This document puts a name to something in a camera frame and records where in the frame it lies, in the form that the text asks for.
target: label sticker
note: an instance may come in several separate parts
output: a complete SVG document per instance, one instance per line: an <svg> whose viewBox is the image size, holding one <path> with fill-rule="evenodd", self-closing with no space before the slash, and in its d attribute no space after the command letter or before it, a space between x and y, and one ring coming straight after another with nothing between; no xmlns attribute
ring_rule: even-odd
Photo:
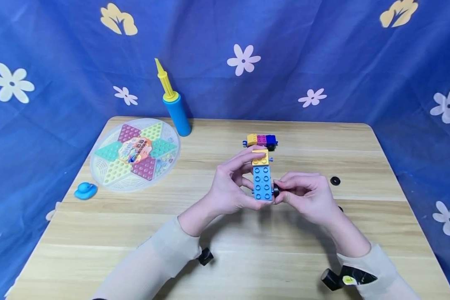
<svg viewBox="0 0 450 300"><path fill-rule="evenodd" d="M345 285L357 285L357 281L355 280L355 278L350 276L344 276L342 278L342 281L344 282Z"/></svg>
<svg viewBox="0 0 450 300"><path fill-rule="evenodd" d="M146 137L134 137L124 142L118 151L118 159L126 164L137 164L152 151L152 141Z"/></svg>

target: yellow leaf print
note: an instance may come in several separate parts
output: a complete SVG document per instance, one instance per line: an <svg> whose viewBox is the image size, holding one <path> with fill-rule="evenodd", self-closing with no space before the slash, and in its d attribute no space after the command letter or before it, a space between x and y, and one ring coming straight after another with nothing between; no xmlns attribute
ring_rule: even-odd
<svg viewBox="0 0 450 300"><path fill-rule="evenodd" d="M119 27L120 24L123 25L123 31L126 35L136 35L138 33L133 17L127 12L122 13L115 4L109 3L106 8L102 7L100 11L102 12L100 21L115 33L122 34Z"/></svg>
<svg viewBox="0 0 450 300"><path fill-rule="evenodd" d="M389 10L380 15L380 22L384 28L390 27L392 21L395 21L392 27L402 26L410 21L417 8L418 3L414 0L397 0L390 6Z"/></svg>

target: yellow pump nozzle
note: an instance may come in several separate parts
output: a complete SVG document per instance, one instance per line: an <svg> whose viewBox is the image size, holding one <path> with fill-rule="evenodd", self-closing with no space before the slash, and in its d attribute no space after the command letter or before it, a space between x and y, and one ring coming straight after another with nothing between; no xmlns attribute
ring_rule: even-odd
<svg viewBox="0 0 450 300"><path fill-rule="evenodd" d="M155 59L155 63L157 64L157 70L158 70L158 78L160 79L160 82L162 83L162 86L164 88L165 94L164 94L164 100L167 102L173 102L178 99L178 93L172 89L172 85L170 84L170 80L168 79L168 74L165 72L164 68L158 61L158 59Z"/></svg>

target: round plastic board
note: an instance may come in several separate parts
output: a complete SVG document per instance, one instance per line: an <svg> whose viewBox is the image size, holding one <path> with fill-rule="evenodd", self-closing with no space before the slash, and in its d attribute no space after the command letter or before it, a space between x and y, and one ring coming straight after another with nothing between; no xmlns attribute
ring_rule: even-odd
<svg viewBox="0 0 450 300"><path fill-rule="evenodd" d="M161 120L138 119L115 127L96 143L90 170L100 185L133 192L161 180L180 156L180 140Z"/></svg>

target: beige sleeve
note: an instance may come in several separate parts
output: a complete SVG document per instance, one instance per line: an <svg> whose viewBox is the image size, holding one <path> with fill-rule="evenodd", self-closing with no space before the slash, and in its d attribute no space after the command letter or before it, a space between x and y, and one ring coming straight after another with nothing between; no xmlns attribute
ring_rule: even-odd
<svg viewBox="0 0 450 300"><path fill-rule="evenodd" d="M200 255L198 240L184 233L174 217L120 262L91 299L152 299L168 279Z"/></svg>
<svg viewBox="0 0 450 300"><path fill-rule="evenodd" d="M420 300L405 280L396 271L395 265L376 243L371 243L370 252L358 258L338 254L341 265L348 265L368 272L378 279L372 283L358 285L364 300Z"/></svg>

